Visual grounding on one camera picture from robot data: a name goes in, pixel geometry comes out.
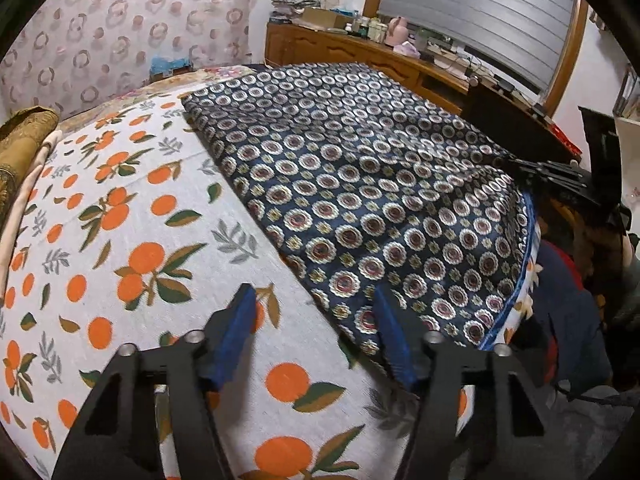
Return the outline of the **navy patterned satin garment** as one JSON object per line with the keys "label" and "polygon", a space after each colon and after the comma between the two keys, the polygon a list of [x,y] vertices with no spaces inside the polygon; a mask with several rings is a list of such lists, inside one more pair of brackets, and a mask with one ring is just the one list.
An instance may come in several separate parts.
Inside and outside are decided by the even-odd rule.
{"label": "navy patterned satin garment", "polygon": [[499,340],[528,286],[536,214],[477,128],[355,63],[263,70],[182,104],[285,262],[367,356],[381,350],[378,285],[457,344]]}

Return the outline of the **wooden sideboard cabinet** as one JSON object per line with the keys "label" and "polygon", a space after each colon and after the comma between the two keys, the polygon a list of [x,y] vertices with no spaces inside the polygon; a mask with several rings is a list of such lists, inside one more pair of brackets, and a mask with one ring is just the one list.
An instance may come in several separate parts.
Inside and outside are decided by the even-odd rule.
{"label": "wooden sideboard cabinet", "polygon": [[520,99],[505,84],[476,75],[474,84],[433,63],[406,58],[388,47],[347,35],[316,32],[293,24],[270,23],[265,62],[360,63],[399,82],[423,99],[456,114],[504,148],[527,160],[568,164],[582,159],[579,148],[548,117]]}

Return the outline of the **grey window roller blind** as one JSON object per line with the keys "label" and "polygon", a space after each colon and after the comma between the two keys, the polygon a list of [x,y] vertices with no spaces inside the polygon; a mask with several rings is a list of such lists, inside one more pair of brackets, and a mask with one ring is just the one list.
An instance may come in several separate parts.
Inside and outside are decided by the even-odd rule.
{"label": "grey window roller blind", "polygon": [[537,92],[549,114],[564,96],[584,38],[586,0],[364,0],[364,13],[401,16],[472,50]]}

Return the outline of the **orange fruit print sheet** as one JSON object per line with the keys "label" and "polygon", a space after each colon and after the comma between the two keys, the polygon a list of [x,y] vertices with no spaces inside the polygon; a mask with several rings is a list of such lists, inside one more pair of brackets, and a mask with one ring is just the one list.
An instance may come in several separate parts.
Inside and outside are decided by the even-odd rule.
{"label": "orange fruit print sheet", "polygon": [[[242,479],[389,479],[418,404],[329,319],[236,195],[181,102],[66,136],[29,190],[1,309],[1,421],[40,478],[117,348],[166,347],[256,292],[209,396]],[[537,250],[497,342],[530,310]]]}

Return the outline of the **pink tissue pack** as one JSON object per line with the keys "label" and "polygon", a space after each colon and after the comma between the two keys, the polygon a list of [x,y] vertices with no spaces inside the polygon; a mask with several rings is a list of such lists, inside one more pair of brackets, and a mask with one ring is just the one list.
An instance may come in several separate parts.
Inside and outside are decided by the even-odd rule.
{"label": "pink tissue pack", "polygon": [[402,44],[396,44],[393,47],[393,51],[405,58],[414,58],[415,60],[420,60],[421,58],[420,51],[409,40],[404,41]]}

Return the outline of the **cardboard box on sideboard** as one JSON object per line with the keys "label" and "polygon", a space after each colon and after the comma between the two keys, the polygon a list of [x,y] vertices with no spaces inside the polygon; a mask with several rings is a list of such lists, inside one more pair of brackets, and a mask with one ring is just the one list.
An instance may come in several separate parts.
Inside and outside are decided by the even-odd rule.
{"label": "cardboard box on sideboard", "polygon": [[348,23],[352,22],[352,17],[326,9],[306,8],[299,21],[303,26],[312,29],[344,29]]}

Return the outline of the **folded brown patterned cloth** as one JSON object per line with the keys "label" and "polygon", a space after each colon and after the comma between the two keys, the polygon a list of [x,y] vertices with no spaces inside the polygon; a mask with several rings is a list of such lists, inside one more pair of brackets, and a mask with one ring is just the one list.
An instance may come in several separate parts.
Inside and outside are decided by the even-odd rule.
{"label": "folded brown patterned cloth", "polygon": [[1,223],[6,221],[36,153],[57,125],[57,112],[47,107],[33,106],[19,110],[1,126]]}

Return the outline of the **stack of folded papers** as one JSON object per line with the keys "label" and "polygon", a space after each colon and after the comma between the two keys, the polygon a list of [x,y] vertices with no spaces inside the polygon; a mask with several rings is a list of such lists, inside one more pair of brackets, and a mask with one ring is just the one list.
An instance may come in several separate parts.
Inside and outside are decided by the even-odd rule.
{"label": "stack of folded papers", "polygon": [[319,0],[271,0],[272,10],[269,21],[273,23],[291,23],[299,18],[307,8],[318,8]]}

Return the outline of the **floral bedspread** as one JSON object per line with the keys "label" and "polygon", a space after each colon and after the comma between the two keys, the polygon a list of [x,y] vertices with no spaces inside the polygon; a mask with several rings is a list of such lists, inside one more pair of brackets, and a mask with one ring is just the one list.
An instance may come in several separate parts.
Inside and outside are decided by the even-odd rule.
{"label": "floral bedspread", "polygon": [[68,136],[88,125],[94,125],[94,128],[100,130],[107,125],[126,122],[129,113],[134,113],[134,118],[137,118],[144,117],[157,108],[172,110],[181,100],[183,93],[189,93],[219,81],[242,78],[254,71],[250,66],[230,65],[206,67],[195,72],[174,75],[151,82],[121,96],[115,96],[91,110],[66,118],[58,125],[58,130],[61,130],[64,136]]}

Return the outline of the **box with blue cloth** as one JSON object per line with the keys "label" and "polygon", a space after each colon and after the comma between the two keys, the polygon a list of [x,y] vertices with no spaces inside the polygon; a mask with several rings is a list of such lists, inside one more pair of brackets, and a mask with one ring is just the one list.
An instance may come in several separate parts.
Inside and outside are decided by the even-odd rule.
{"label": "box with blue cloth", "polygon": [[176,75],[192,72],[193,63],[190,58],[160,58],[154,56],[149,70],[149,81],[157,82]]}

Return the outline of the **pink circle pattern curtain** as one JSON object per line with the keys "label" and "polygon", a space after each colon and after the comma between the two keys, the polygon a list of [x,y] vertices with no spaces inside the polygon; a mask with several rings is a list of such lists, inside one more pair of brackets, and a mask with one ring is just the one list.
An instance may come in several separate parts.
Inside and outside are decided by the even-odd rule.
{"label": "pink circle pattern curtain", "polygon": [[67,118],[144,86],[157,58],[240,64],[255,2],[46,0],[1,60],[1,101]]}

